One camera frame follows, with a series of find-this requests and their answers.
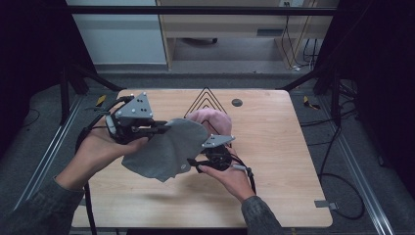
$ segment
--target wall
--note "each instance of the wall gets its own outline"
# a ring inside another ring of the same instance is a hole
[[[67,0],[68,5],[155,6],[154,0]],[[73,15],[98,72],[166,66],[155,15]]]

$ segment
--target gray sleeve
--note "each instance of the gray sleeve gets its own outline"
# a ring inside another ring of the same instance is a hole
[[[284,234],[274,213],[258,196],[250,197],[242,203],[242,214],[249,235]]]
[[[83,191],[71,191],[50,180],[0,221],[1,234],[69,234]]]

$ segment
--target wooden table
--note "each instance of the wooden table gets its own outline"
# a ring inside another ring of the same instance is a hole
[[[202,89],[145,91],[154,119],[170,120],[183,118]],[[315,200],[325,197],[289,94],[280,90],[211,91],[232,118],[233,148],[253,169],[258,196],[281,225],[330,226],[330,211],[314,205]],[[123,90],[119,95],[141,92]],[[243,105],[234,107],[234,99],[242,100]],[[89,183],[97,227],[246,226],[238,200],[215,179],[198,174],[194,168],[161,183],[131,172],[119,159]],[[89,226],[85,207],[76,210],[72,226]]]

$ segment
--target black cable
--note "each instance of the black cable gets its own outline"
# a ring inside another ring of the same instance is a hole
[[[357,93],[356,91],[354,91],[353,88],[350,88],[346,85],[344,85],[342,82],[340,83],[340,91],[341,94],[347,96],[348,98],[356,98],[357,97]]]
[[[230,154],[230,155],[231,155],[232,160],[234,160],[235,162],[237,162],[240,165],[243,165],[246,168],[248,178],[250,179],[251,188],[253,189],[254,193],[256,194],[256,187],[255,187],[253,170],[250,167],[247,167],[244,164],[244,162],[242,162],[242,160],[238,156],[236,156],[234,154]]]
[[[317,145],[324,145],[324,144],[330,144],[330,141],[322,142],[322,143],[316,143],[316,144],[307,144],[307,146],[317,146]]]
[[[301,34],[300,34],[300,35],[303,35],[303,34],[304,34],[304,32],[305,32],[305,27],[306,27],[306,23],[308,22],[309,17],[310,17],[310,16],[307,16],[307,19],[305,20],[305,24],[304,24],[304,26],[303,26],[303,28],[302,28],[302,32],[301,32]],[[286,19],[286,25],[285,25],[285,28],[284,28],[283,34],[282,34],[282,36],[281,36],[281,47],[282,47],[282,50],[283,50],[283,52],[284,52],[284,54],[285,54],[285,56],[286,56],[286,58],[287,58],[287,62],[288,62],[288,64],[289,64],[290,68],[293,68],[293,66],[292,66],[291,62],[288,60],[288,55],[287,55],[287,52],[285,51],[285,48],[284,48],[284,35],[285,35],[285,33],[287,32],[288,41],[290,42],[290,47],[291,47],[291,52],[293,53],[293,59],[294,59],[294,62],[295,62],[295,63],[296,63],[296,64],[297,64],[300,68],[301,68],[301,67],[304,67],[304,66],[308,66],[308,65],[303,65],[303,64],[299,63],[299,62],[296,60],[296,54],[294,53],[293,43],[292,43],[292,41],[291,41],[290,33],[289,33],[289,31],[288,31],[288,22],[289,22],[289,19],[290,19],[290,16],[287,16],[287,19]]]
[[[312,54],[310,54],[310,55],[305,54],[305,52],[308,48],[309,40],[310,39],[308,38],[307,41],[305,42],[304,49],[302,50],[302,60],[305,61],[305,62],[311,63],[311,62],[315,62],[314,57],[318,57],[318,54],[315,54],[315,52],[317,50],[318,39],[317,38],[314,39],[314,47],[313,47]],[[305,57],[311,57],[311,61],[308,61]]]
[[[85,190],[85,205],[86,205],[86,213],[88,214],[89,226],[91,228],[92,235],[97,235],[97,227],[95,225],[94,220],[94,213],[92,212],[92,200],[91,200],[91,189],[89,188],[89,183],[83,186]]]
[[[341,118],[345,118],[347,115],[352,115],[355,112],[356,112],[356,109],[352,109],[350,111],[344,112],[344,113],[341,114]],[[332,117],[332,118],[329,118],[329,119],[300,122],[300,126],[301,127],[308,127],[308,126],[318,125],[318,124],[322,124],[322,123],[325,123],[325,122],[329,122],[329,121],[334,120],[334,119],[336,119],[336,118]]]
[[[359,198],[361,208],[360,208],[360,212],[359,212],[358,215],[356,215],[356,216],[345,215],[344,213],[341,213],[338,210],[334,210],[334,212],[336,214],[340,215],[341,217],[346,218],[346,219],[350,219],[350,220],[358,220],[359,218],[363,217],[364,212],[365,212],[365,207],[364,207],[363,198],[360,196],[360,193],[358,192],[358,190],[351,183],[349,183],[346,179],[344,179],[343,177],[338,176],[336,174],[333,174],[333,173],[322,173],[320,175],[320,177],[322,177],[322,176],[330,176],[330,177],[335,177],[335,178],[340,179],[345,184],[347,184],[356,193],[357,197]]]
[[[346,100],[346,101],[344,101],[344,102],[342,102],[341,104],[340,104],[340,107],[341,107],[341,109],[344,107],[344,105],[345,104],[347,104],[347,103],[353,103],[354,104],[354,102],[355,102],[355,100]]]
[[[95,124],[103,117],[105,112],[109,112],[110,109],[112,109],[115,105],[121,103],[121,102],[128,102],[131,100],[130,96],[123,96],[118,99],[116,99],[114,102],[112,102],[109,106],[107,106],[105,109],[101,110],[101,113],[95,117],[91,123],[82,129],[82,131],[79,133],[78,138],[76,140],[75,145],[75,153],[79,149],[80,144],[82,141],[88,136],[88,134],[91,132],[94,128],[102,128],[104,126],[95,126]],[[91,200],[91,189],[89,188],[89,183],[86,182],[86,184],[83,187],[85,191],[85,203],[86,203],[86,213],[88,215],[89,220],[89,226],[91,228],[92,235],[97,235],[97,227],[95,225],[95,219],[94,219],[94,213],[92,212],[92,200]]]
[[[340,126],[338,126],[338,128],[336,129],[335,134],[333,135],[332,140],[330,141],[330,145],[327,148],[326,155],[324,156],[323,163],[322,163],[322,165],[320,167],[320,172],[317,174],[317,176],[318,176],[318,180],[320,181],[320,184],[321,184],[321,180],[322,180],[322,177],[323,176],[331,176],[331,177],[338,178],[341,181],[343,181],[344,183],[346,183],[356,193],[356,195],[359,198],[359,201],[361,203],[361,210],[360,210],[360,212],[359,212],[359,214],[357,216],[345,215],[345,214],[343,214],[343,213],[341,213],[341,212],[339,212],[337,210],[334,210],[334,212],[337,213],[338,215],[340,215],[341,217],[346,218],[346,219],[358,220],[359,218],[361,218],[364,215],[364,212],[365,212],[364,202],[363,202],[362,197],[360,196],[360,193],[357,191],[357,189],[350,182],[348,182],[346,179],[342,178],[341,176],[336,175],[336,174],[333,174],[333,173],[324,173],[323,172],[324,171],[324,166],[326,165],[327,159],[328,159],[329,154],[330,154],[330,150],[331,150],[331,148],[333,146],[334,141],[339,136],[341,130],[342,130],[342,128]]]
[[[333,135],[332,140],[330,141],[329,147],[327,148],[326,155],[324,156],[323,163],[321,164],[321,167],[320,167],[320,173],[318,173],[318,180],[320,182],[321,182],[322,173],[324,171],[324,166],[326,165],[327,159],[328,159],[329,154],[330,154],[330,150],[332,149],[333,143],[335,142],[335,139],[338,137],[341,130],[342,130],[342,128],[339,125],[338,128],[336,129],[335,134]]]
[[[30,125],[34,124],[39,119],[39,117],[40,117],[40,112],[39,111],[37,111],[35,109],[30,109],[30,110],[31,111],[35,111],[37,113],[37,116],[34,118],[33,121],[31,121],[31,122],[29,122],[27,124],[22,125],[22,127],[27,127],[27,126],[30,126]]]

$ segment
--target black metal frame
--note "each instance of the black metal frame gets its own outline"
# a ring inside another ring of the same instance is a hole
[[[46,10],[71,14],[106,15],[248,15],[248,16],[334,16],[356,13],[337,8],[300,7],[209,7],[209,6],[67,6],[46,7]]]

